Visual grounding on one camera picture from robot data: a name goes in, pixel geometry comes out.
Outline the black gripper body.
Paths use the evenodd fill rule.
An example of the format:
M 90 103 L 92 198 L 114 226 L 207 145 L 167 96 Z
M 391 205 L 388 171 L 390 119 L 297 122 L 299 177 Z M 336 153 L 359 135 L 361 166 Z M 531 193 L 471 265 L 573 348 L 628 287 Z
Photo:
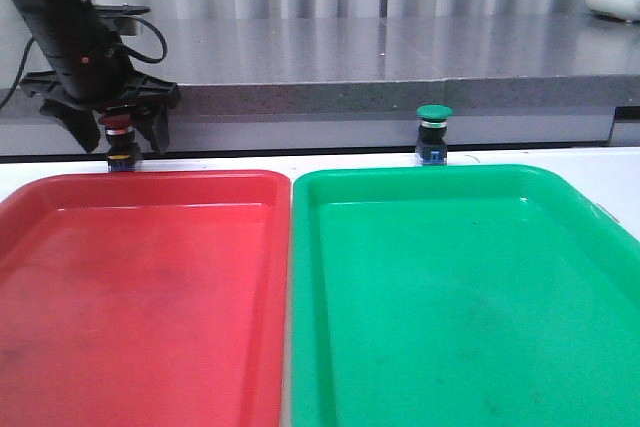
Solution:
M 50 68 L 25 74 L 19 86 L 42 99 L 44 116 L 85 120 L 112 109 L 118 115 L 148 115 L 179 100 L 175 83 L 135 70 L 130 60 L 135 53 L 119 42 L 42 41 L 39 47 Z

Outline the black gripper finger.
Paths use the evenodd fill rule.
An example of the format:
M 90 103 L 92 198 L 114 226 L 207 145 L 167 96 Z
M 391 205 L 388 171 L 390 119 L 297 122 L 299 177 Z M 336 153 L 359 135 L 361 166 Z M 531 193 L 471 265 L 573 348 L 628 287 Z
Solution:
M 134 109 L 133 126 L 156 153 L 170 144 L 168 107 L 163 103 L 142 104 Z
M 81 111 L 53 100 L 45 100 L 39 112 L 62 126 L 85 153 L 92 153 L 98 147 L 100 130 L 91 111 Z

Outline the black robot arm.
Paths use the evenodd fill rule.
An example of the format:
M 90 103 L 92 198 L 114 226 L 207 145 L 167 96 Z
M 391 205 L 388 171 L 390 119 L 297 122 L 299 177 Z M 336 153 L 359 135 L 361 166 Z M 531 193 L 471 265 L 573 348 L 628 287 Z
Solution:
M 93 0 L 11 0 L 50 68 L 19 76 L 28 96 L 39 96 L 42 115 L 54 119 L 87 152 L 105 138 L 110 155 L 131 157 L 137 134 L 155 152 L 170 142 L 168 112 L 180 99 L 174 82 L 136 70 L 158 64 L 126 45 L 123 26 L 145 24 L 146 6 L 97 6 Z

